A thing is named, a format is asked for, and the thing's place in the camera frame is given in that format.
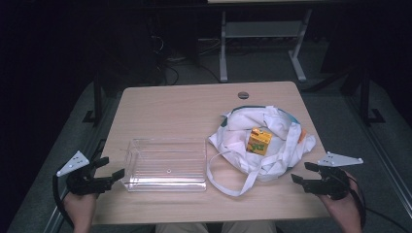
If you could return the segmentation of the person's right hand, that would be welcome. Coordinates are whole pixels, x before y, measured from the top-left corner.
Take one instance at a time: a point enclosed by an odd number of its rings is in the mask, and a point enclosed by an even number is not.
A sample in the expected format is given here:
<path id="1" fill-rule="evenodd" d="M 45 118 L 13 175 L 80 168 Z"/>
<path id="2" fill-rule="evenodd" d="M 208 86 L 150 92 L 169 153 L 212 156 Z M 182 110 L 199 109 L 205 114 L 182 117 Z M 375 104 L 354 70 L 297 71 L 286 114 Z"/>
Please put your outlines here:
<path id="1" fill-rule="evenodd" d="M 325 205 L 326 210 L 338 225 L 344 221 L 357 221 L 361 223 L 361 215 L 358 211 L 356 201 L 351 194 L 348 194 L 340 200 L 331 200 L 326 195 L 318 195 L 318 198 Z"/>

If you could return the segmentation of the person's left hand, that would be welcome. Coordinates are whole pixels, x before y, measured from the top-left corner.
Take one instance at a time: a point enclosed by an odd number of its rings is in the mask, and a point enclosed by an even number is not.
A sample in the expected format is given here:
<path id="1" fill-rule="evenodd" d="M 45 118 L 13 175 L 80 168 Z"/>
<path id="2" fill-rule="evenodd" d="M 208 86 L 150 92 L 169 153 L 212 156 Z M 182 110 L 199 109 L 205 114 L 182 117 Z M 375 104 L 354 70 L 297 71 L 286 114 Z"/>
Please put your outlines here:
<path id="1" fill-rule="evenodd" d="M 77 195 L 69 192 L 63 199 L 63 206 L 75 226 L 92 225 L 95 209 L 95 194 Z"/>

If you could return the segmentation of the black metal stand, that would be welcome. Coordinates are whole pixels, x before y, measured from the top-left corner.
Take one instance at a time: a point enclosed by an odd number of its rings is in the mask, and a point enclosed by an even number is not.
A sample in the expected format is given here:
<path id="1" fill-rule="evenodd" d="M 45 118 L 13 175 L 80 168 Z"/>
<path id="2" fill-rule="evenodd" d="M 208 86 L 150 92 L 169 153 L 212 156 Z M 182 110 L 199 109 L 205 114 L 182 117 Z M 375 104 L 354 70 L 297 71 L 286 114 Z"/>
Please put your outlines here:
<path id="1" fill-rule="evenodd" d="M 96 74 L 93 77 L 93 103 L 94 109 L 87 111 L 83 122 L 92 123 L 94 126 L 99 124 L 103 114 L 102 107 L 102 86 L 100 82 L 100 75 Z"/>
<path id="2" fill-rule="evenodd" d="M 378 109 L 369 108 L 370 74 L 367 69 L 363 70 L 360 82 L 360 118 L 366 125 L 372 123 L 385 123 L 383 116 Z"/>

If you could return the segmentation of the white cloth tote bag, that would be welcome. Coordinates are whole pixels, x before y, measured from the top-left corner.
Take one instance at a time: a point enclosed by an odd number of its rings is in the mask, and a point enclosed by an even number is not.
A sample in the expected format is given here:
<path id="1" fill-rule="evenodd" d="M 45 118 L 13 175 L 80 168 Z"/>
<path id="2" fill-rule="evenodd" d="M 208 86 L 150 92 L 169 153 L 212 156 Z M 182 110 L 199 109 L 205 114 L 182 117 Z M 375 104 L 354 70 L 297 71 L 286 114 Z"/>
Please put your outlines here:
<path id="1" fill-rule="evenodd" d="M 272 134 L 266 155 L 246 151 L 254 127 Z M 256 181 L 269 182 L 281 177 L 316 146 L 316 138 L 307 133 L 294 116 L 273 106 L 242 106 L 232 110 L 224 116 L 209 142 L 218 155 L 247 175 L 243 187 L 232 190 L 216 182 L 212 165 L 207 165 L 210 183 L 233 197 L 247 192 Z"/>

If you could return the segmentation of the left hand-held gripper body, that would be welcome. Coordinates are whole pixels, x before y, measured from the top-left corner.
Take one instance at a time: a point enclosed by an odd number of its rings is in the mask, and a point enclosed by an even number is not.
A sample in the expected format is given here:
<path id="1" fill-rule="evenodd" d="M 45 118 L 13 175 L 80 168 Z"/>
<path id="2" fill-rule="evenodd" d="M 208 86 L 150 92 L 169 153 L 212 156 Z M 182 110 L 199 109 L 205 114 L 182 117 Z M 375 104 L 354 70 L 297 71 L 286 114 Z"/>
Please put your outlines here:
<path id="1" fill-rule="evenodd" d="M 77 195 L 91 193 L 104 193 L 110 190 L 113 182 L 111 177 L 95 178 L 93 173 L 97 170 L 92 167 L 92 162 L 79 150 L 57 170 L 58 178 L 67 176 L 66 185 L 70 192 Z"/>

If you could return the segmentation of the clear plastic tray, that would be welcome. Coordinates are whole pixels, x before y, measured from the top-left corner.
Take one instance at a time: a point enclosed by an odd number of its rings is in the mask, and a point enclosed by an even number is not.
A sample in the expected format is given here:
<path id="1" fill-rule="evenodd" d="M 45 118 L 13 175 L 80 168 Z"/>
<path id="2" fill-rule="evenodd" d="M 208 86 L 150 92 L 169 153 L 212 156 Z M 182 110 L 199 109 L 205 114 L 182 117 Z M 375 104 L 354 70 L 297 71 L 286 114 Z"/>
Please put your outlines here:
<path id="1" fill-rule="evenodd" d="M 134 139 L 121 182 L 129 192 L 205 191 L 206 161 L 204 139 Z"/>

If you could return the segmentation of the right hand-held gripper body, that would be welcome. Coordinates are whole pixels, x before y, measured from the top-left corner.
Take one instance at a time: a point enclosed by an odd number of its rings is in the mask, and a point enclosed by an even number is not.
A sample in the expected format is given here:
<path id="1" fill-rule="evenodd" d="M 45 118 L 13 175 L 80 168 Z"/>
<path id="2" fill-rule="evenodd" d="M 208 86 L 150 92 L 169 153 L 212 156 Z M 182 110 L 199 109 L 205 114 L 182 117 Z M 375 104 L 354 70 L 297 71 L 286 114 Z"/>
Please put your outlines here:
<path id="1" fill-rule="evenodd" d="M 332 200 L 345 198 L 350 190 L 348 175 L 342 170 L 344 166 L 360 165 L 363 159 L 328 152 L 315 164 L 320 166 L 319 180 L 306 181 L 305 191 L 312 194 L 327 195 Z"/>

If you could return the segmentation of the aluminium frame rail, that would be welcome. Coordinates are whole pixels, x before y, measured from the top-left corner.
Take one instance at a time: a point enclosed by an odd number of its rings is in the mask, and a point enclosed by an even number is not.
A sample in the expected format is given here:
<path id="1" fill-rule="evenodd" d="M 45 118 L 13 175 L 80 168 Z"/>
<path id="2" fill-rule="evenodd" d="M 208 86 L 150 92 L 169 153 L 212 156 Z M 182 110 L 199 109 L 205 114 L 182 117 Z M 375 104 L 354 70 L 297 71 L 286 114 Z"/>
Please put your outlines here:
<path id="1" fill-rule="evenodd" d="M 368 121 L 361 118 L 358 100 L 346 97 L 345 101 L 357 117 L 395 193 L 412 218 L 412 128 L 386 99 L 371 103 L 372 109 L 367 111 Z"/>
<path id="2" fill-rule="evenodd" d="M 112 185 L 111 177 L 98 179 L 94 177 L 95 170 L 108 163 L 108 158 L 102 158 L 101 153 L 113 122 L 119 98 L 105 98 L 103 111 L 97 117 L 92 111 L 95 102 L 87 102 L 85 107 L 75 106 L 59 136 L 58 145 L 69 146 L 61 149 L 62 164 L 52 173 L 51 191 L 55 207 L 43 233 L 59 233 L 61 225 L 66 222 L 70 227 L 73 223 L 67 215 L 63 199 L 72 191 L 77 195 L 102 193 Z"/>

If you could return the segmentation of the yellow juice carton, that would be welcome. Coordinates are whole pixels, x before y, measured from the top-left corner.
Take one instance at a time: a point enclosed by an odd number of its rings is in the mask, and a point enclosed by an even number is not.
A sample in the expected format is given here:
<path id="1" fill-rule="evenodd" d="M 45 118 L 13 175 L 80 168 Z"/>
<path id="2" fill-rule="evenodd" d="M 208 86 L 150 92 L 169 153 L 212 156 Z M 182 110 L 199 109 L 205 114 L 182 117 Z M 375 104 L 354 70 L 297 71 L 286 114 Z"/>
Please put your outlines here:
<path id="1" fill-rule="evenodd" d="M 251 131 L 246 151 L 259 155 L 266 155 L 272 134 L 261 128 L 254 127 Z"/>

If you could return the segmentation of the white metal desk frame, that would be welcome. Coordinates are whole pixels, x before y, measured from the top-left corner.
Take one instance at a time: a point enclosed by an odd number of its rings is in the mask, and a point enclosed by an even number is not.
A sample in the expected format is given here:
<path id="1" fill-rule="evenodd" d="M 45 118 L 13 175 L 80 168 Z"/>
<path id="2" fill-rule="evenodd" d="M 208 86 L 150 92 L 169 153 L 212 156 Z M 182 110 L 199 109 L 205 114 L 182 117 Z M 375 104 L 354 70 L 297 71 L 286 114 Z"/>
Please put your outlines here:
<path id="1" fill-rule="evenodd" d="M 287 3 L 297 0 L 208 0 L 209 4 L 263 4 L 263 3 Z M 300 82 L 305 82 L 306 77 L 298 60 L 298 54 L 309 24 L 312 10 L 305 10 L 304 17 L 300 20 L 255 20 L 255 21 L 227 21 L 226 11 L 222 12 L 221 26 L 221 52 L 220 52 L 220 76 L 221 81 L 228 81 L 226 68 L 226 40 L 239 38 L 295 38 L 296 44 L 289 50 L 289 58 L 296 77 Z"/>

